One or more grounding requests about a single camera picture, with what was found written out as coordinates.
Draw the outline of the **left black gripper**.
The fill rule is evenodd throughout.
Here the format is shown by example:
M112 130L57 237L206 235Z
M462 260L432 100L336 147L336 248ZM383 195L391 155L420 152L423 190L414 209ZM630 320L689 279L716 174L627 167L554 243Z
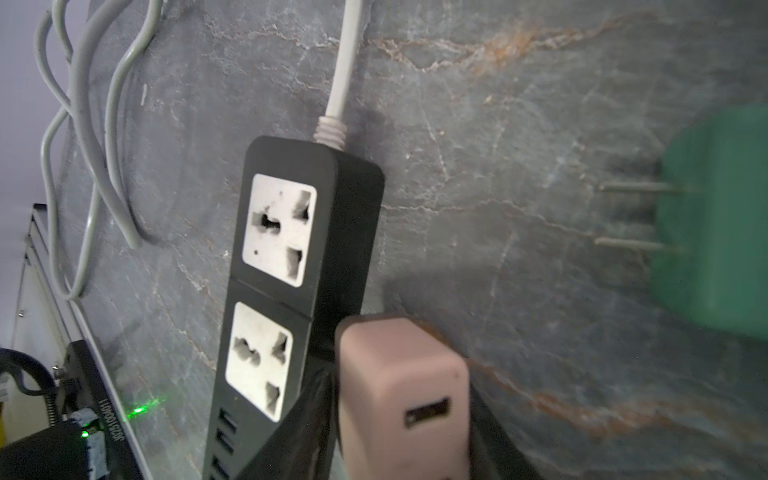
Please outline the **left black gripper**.
M3 479L142 479L128 426L88 344L67 346L56 379L41 362L1 350L1 372L28 397L40 397L47 426L1 448Z

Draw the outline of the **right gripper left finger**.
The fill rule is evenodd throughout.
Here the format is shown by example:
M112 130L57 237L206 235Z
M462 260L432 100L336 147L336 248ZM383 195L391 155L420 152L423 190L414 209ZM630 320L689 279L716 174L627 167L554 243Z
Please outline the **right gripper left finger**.
M338 434L338 373L336 367L326 366L236 477L329 479Z

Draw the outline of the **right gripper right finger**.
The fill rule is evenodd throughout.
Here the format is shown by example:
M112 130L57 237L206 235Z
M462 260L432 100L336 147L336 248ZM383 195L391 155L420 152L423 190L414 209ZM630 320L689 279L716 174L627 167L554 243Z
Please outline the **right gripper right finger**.
M470 385L470 475L473 480L542 480Z

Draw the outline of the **pink USB charger plug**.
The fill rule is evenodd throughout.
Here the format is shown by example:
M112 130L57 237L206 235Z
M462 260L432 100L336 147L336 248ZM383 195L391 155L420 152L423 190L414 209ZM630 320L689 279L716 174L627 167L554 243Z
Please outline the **pink USB charger plug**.
M470 376L459 354L396 316L344 319L335 350L349 478L469 478Z

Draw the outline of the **black power strip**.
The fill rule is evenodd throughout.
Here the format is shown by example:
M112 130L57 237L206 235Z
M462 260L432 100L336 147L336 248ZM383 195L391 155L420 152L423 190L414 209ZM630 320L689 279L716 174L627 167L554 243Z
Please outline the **black power strip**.
M256 138L245 155L204 456L234 479L302 405L361 311L385 177L349 153Z

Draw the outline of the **green USB charger plug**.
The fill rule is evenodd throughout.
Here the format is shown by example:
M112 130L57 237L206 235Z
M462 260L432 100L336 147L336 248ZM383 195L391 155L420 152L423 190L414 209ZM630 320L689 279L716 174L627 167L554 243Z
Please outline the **green USB charger plug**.
M766 105L726 108L683 130L659 180L600 189L657 194L655 240L594 242L651 252L660 305L702 327L766 339Z

